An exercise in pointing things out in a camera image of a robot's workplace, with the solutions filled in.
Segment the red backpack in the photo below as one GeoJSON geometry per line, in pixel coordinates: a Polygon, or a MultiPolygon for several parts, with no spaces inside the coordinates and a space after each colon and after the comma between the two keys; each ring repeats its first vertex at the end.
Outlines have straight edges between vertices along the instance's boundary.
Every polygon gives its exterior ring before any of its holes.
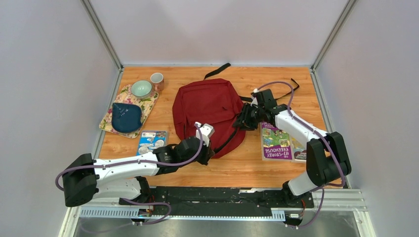
{"type": "Polygon", "coordinates": [[[245,128],[233,124],[252,101],[240,96],[230,81],[212,79],[228,67],[230,63],[206,74],[203,80],[180,87],[172,107],[175,133],[181,140],[195,135],[196,122],[213,126],[210,140],[214,158],[221,158],[243,142],[245,128]]]}

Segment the blue illustrated booklet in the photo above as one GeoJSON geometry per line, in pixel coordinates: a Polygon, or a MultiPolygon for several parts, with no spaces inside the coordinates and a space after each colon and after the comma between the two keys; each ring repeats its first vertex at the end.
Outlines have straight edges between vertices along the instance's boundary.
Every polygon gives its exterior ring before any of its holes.
{"type": "Polygon", "coordinates": [[[146,130],[140,133],[136,155],[151,153],[153,150],[168,144],[168,132],[163,130],[146,130]]]}

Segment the purple treehouse book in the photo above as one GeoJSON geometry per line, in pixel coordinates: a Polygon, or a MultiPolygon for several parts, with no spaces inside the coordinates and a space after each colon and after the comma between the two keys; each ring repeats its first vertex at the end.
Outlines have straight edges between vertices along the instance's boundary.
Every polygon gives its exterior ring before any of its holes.
{"type": "Polygon", "coordinates": [[[259,124],[263,160],[291,161],[291,139],[288,133],[267,122],[259,124]]]}

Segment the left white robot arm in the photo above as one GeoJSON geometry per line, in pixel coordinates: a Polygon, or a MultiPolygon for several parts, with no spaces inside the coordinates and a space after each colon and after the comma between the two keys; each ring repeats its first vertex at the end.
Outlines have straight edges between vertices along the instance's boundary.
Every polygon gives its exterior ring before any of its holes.
{"type": "Polygon", "coordinates": [[[75,207],[110,197],[144,205],[151,198],[151,191],[145,186],[146,176],[173,173],[192,162],[207,165],[215,154],[210,145],[191,136],[179,144],[128,158],[104,160],[93,159],[90,153],[82,154],[59,175],[65,205],[75,207]]]}

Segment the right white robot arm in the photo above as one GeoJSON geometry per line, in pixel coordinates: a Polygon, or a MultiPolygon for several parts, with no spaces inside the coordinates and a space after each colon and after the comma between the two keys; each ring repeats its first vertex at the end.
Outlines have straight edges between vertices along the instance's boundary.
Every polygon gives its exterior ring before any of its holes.
{"type": "Polygon", "coordinates": [[[306,170],[283,184],[282,201],[296,206],[305,195],[323,186],[333,186],[352,172],[352,166],[343,136],[326,132],[298,116],[290,103],[277,103],[270,89],[254,90],[251,97],[242,97],[244,106],[233,126],[240,130],[255,130],[259,123],[267,122],[284,130],[306,149],[306,170]]]}

